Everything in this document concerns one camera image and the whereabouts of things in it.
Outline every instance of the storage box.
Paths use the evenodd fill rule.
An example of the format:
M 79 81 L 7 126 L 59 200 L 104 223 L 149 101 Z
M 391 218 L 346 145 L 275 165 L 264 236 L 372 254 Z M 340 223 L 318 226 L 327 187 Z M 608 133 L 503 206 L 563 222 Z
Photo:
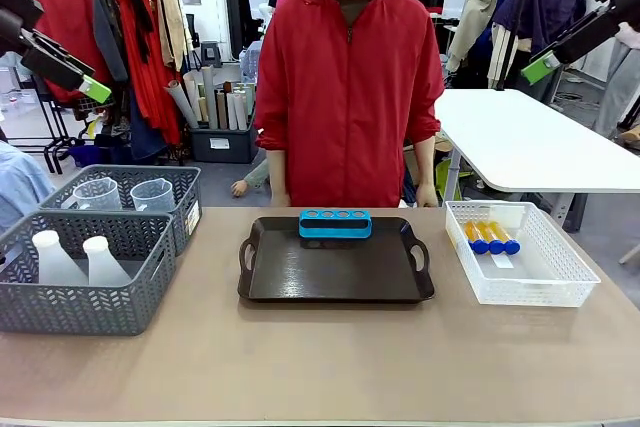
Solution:
M 171 216 L 137 212 L 39 211 L 0 237 L 0 331 L 32 334 L 138 335 L 148 327 L 176 269 Z M 103 235 L 132 278 L 124 287 L 38 284 L 32 237 L 55 230 L 87 273 L 85 240 Z
M 580 307 L 600 279 L 538 208 L 524 202 L 447 202 L 446 228 L 481 304 Z M 520 245 L 476 255 L 464 225 L 496 221 Z
M 253 120 L 247 130 L 191 130 L 193 158 L 198 162 L 250 164 L 258 154 Z
M 81 170 L 73 179 L 45 199 L 40 204 L 40 208 L 44 210 L 74 208 L 73 204 L 68 207 L 65 205 L 72 197 L 73 190 L 80 184 L 104 177 L 111 177 L 118 183 L 120 203 L 126 210 L 135 210 L 129 192 L 136 185 L 160 177 L 171 182 L 176 208 L 169 214 L 175 217 L 172 230 L 176 254 L 180 255 L 184 252 L 202 217 L 200 169 L 197 167 L 93 165 Z

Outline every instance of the gray basket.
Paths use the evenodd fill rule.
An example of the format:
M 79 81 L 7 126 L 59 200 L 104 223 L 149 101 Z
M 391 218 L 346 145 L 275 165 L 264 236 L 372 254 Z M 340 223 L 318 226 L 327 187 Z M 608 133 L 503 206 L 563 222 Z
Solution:
M 41 209 L 64 209 L 71 198 L 73 189 L 90 180 L 111 177 L 118 183 L 120 202 L 126 210 L 135 210 L 129 192 L 136 185 L 147 180 L 163 177 L 173 184 L 176 208 L 169 212 L 174 216 L 173 234 L 176 243 L 176 255 L 182 254 L 189 243 L 200 218 L 200 169 L 197 167 L 140 167 L 124 165 L 92 165 L 82 169 L 78 175 L 58 189 L 40 205 Z
M 175 273 L 171 216 L 135 212 L 38 211 L 0 237 L 0 331 L 32 334 L 138 335 L 153 318 Z M 82 243 L 109 240 L 132 277 L 125 287 L 38 284 L 38 252 L 31 238 L 55 230 L 60 244 L 87 268 Z

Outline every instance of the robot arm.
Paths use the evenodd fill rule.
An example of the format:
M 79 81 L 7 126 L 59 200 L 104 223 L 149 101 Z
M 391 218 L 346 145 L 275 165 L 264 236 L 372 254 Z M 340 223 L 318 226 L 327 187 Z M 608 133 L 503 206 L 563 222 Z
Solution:
M 22 65 L 39 76 L 104 102 L 111 90 L 91 78 L 94 70 L 34 30 L 43 13 L 36 0 L 0 0 L 0 55 L 16 52 L 22 56 Z
M 615 36 L 623 22 L 640 31 L 640 0 L 598 0 L 609 2 L 585 16 L 553 44 L 536 55 L 522 73 L 535 84 L 561 65 L 582 58 Z

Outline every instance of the tabletop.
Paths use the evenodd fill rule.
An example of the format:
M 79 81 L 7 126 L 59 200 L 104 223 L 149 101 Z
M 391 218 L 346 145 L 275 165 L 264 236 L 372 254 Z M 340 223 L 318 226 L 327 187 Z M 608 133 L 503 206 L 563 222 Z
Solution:
M 640 192 L 640 158 L 516 90 L 446 90 L 442 130 L 503 192 Z
M 344 427 L 640 418 L 640 312 L 579 248 L 602 278 L 582 308 L 482 306 L 442 210 L 372 213 L 407 218 L 425 242 L 433 300 L 241 301 L 238 249 L 252 222 L 297 212 L 205 209 L 144 334 L 0 335 L 0 422 Z

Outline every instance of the red shirt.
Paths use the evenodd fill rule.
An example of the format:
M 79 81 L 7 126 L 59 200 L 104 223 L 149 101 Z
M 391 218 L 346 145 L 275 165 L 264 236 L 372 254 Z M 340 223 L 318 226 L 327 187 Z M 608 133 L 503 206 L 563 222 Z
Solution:
M 417 0 L 372 0 L 351 29 L 335 0 L 284 0 L 258 82 L 258 145 L 287 152 L 293 206 L 397 207 L 405 138 L 440 130 L 440 56 Z
M 93 78 L 111 82 L 111 74 L 93 36 L 93 0 L 37 0 L 44 15 L 36 29 L 51 37 L 71 55 L 95 70 Z M 85 97 L 81 92 L 68 92 L 47 81 L 47 86 L 59 102 Z

